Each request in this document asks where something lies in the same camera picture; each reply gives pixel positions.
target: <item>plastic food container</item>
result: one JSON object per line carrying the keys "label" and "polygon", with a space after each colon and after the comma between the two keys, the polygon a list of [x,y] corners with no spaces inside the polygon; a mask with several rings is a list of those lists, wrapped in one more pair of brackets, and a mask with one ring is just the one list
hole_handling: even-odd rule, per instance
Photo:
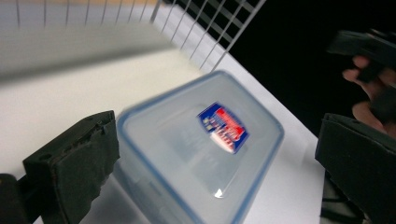
{"label": "plastic food container", "polygon": [[279,122],[223,71],[118,117],[115,176],[152,223],[242,222],[283,139]]}

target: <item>container lid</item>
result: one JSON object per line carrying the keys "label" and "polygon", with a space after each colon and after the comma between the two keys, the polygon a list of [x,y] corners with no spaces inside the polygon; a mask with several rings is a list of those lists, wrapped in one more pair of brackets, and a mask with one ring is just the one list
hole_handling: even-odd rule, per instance
{"label": "container lid", "polygon": [[193,220],[241,221],[283,139],[279,122],[218,71],[125,111],[120,138]]}

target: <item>label sticker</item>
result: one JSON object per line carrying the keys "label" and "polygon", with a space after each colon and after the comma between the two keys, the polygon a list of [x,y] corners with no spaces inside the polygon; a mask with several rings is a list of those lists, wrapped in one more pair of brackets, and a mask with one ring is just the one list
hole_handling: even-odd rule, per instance
{"label": "label sticker", "polygon": [[198,115],[210,138],[222,149],[235,154],[248,139],[248,130],[227,108],[214,103]]}

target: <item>wire grid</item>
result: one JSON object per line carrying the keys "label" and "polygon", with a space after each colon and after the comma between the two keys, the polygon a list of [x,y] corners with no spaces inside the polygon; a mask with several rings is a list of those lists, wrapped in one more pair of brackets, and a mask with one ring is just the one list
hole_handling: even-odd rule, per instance
{"label": "wire grid", "polygon": [[151,22],[200,69],[213,71],[265,0],[3,0],[0,30]]}

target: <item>human hand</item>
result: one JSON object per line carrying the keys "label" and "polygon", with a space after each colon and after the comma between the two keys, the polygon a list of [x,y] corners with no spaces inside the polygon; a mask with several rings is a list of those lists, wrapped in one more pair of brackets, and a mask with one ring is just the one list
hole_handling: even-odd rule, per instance
{"label": "human hand", "polygon": [[[367,93],[370,101],[373,101],[385,88],[390,84],[396,83],[396,72],[389,68],[384,69],[381,74],[373,81],[364,83],[358,80],[360,69],[365,68],[369,64],[369,59],[356,56],[353,58],[353,63],[358,67],[356,69],[347,69],[343,72],[344,79],[354,82],[361,86]],[[353,116],[382,133],[387,133],[389,136],[396,138],[396,124],[394,122],[381,123],[371,112],[370,102],[360,102],[352,106]]]}

